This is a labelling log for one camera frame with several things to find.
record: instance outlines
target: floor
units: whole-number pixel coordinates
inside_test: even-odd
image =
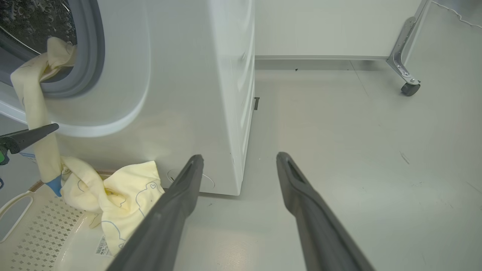
[[[305,269],[276,173],[286,151],[376,270],[482,270],[480,44],[432,5],[412,97],[384,62],[257,63],[241,195],[198,199],[175,269]]]

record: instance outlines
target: barcode sticker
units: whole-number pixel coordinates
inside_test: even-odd
[[[97,249],[95,250],[95,253],[103,256],[112,257],[112,253],[107,247],[106,237],[104,235],[102,235],[102,237],[100,238],[100,241],[99,241],[99,244],[97,245]]]

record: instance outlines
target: washing machine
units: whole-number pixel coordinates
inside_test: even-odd
[[[239,195],[254,110],[253,0],[0,0],[0,112],[10,74],[50,36],[77,60],[42,82],[62,155],[98,171],[154,160],[167,188],[194,154],[201,192]]]

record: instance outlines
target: metal leg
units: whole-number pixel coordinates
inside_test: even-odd
[[[407,82],[402,87],[402,92],[407,96],[412,96],[420,88],[420,81],[413,77],[402,63],[402,51],[415,28],[415,24],[415,17],[410,17],[405,21],[395,48],[387,59],[387,63]]]

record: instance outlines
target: white laundry basket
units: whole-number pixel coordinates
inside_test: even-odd
[[[7,202],[0,220],[23,198],[30,204],[0,241],[0,270],[104,270],[112,261],[101,227],[90,229],[86,214],[42,182]]]

